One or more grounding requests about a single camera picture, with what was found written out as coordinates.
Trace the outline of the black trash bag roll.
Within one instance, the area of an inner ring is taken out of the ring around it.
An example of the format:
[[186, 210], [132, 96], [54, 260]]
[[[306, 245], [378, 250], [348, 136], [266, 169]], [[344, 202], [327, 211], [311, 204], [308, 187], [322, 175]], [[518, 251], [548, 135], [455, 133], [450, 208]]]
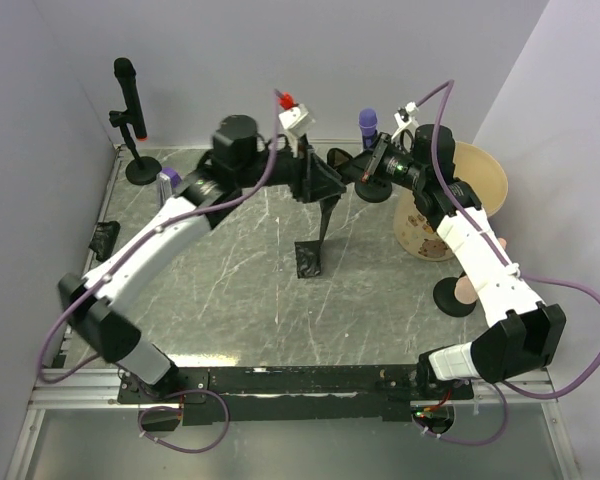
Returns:
[[331, 216], [342, 196], [332, 196], [320, 201], [319, 236], [314, 240], [294, 243], [296, 274], [299, 279], [315, 278], [322, 273], [322, 245], [329, 227]]

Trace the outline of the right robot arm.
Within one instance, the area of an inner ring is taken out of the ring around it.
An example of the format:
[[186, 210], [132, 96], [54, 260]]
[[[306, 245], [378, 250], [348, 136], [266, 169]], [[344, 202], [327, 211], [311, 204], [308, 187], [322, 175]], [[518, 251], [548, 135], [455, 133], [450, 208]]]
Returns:
[[508, 259], [473, 188], [455, 175], [452, 131], [419, 126], [409, 151], [383, 133], [357, 156], [332, 149], [327, 163], [345, 182], [391, 182], [411, 190], [419, 213], [453, 252], [475, 288], [487, 330], [465, 344], [422, 354], [416, 384], [421, 394], [438, 398], [452, 380], [498, 383], [548, 366], [558, 347], [566, 315], [548, 305], [522, 279]]

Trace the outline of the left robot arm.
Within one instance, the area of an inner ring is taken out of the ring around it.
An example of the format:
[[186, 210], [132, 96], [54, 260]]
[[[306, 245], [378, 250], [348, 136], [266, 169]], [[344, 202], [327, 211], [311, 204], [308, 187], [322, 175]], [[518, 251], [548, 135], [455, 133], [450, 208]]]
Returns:
[[212, 147], [174, 194], [126, 245], [81, 277], [65, 275], [59, 293], [68, 323], [105, 362], [130, 372], [152, 400], [174, 396], [183, 381], [177, 365], [125, 316], [136, 297], [187, 246], [211, 233], [250, 195], [286, 185], [302, 203], [318, 202], [322, 216], [345, 192], [334, 168], [321, 160], [307, 134], [315, 120], [302, 106], [279, 115], [274, 138], [260, 143], [247, 115], [220, 122]]

